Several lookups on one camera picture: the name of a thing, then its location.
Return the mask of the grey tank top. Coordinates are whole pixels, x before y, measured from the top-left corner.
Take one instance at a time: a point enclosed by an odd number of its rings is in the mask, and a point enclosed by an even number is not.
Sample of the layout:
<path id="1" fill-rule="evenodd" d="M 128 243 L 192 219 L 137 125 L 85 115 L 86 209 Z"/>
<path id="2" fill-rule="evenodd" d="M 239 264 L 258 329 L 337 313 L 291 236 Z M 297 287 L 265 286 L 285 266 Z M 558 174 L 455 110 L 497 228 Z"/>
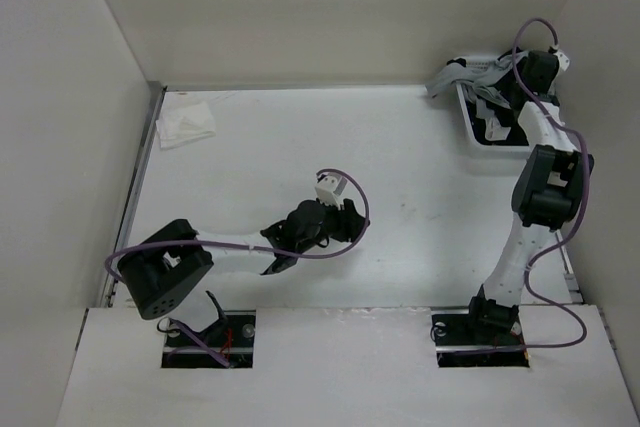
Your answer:
<path id="1" fill-rule="evenodd" d="M 463 65 L 456 59 L 427 81 L 425 88 L 428 96 L 433 98 L 451 85 L 460 83 L 469 87 L 477 97 L 499 103 L 504 99 L 495 85 L 511 70 L 512 61 L 506 57 L 487 61 L 483 65 L 469 63 L 468 60 Z"/>

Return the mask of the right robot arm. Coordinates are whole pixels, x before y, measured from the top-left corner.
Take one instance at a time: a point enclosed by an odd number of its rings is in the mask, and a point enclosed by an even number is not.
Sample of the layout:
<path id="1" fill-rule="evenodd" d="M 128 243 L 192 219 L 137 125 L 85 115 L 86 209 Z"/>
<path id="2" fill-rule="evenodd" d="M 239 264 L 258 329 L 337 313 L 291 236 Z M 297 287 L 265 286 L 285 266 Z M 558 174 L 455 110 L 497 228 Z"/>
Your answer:
<path id="1" fill-rule="evenodd" d="M 534 265 L 561 248 L 554 234 L 579 224 L 586 212 L 594 159 L 584 138 L 566 127 L 553 87 L 566 62 L 556 47 L 516 51 L 508 94 L 514 120 L 531 149 L 511 197 L 513 222 L 494 270 L 469 303 L 464 331 L 477 344 L 509 351 L 502 338 L 519 320 L 522 293 L 530 290 Z"/>

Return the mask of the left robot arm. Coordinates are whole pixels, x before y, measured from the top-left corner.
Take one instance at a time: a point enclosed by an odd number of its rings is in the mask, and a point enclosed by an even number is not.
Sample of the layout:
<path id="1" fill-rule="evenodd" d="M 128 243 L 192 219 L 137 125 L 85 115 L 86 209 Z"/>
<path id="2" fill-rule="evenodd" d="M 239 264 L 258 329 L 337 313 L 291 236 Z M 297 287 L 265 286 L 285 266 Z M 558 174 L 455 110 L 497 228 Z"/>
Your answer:
<path id="1" fill-rule="evenodd" d="M 277 275 L 311 258 L 315 248 L 354 245 L 369 224 L 350 199 L 304 200 L 285 219 L 249 235 L 201 235 L 176 219 L 128 248 L 117 272 L 141 318 L 156 320 L 176 310 L 217 262 L 224 272 Z"/>

